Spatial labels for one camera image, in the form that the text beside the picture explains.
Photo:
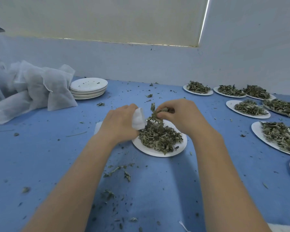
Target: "white tissue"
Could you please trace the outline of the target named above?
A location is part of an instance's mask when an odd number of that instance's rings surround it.
[[[102,121],[96,124],[95,132],[96,134],[99,129],[101,128]],[[145,125],[147,125],[147,121],[144,116],[143,108],[138,108],[135,110],[133,117],[132,117],[132,128],[135,130],[144,129]]]

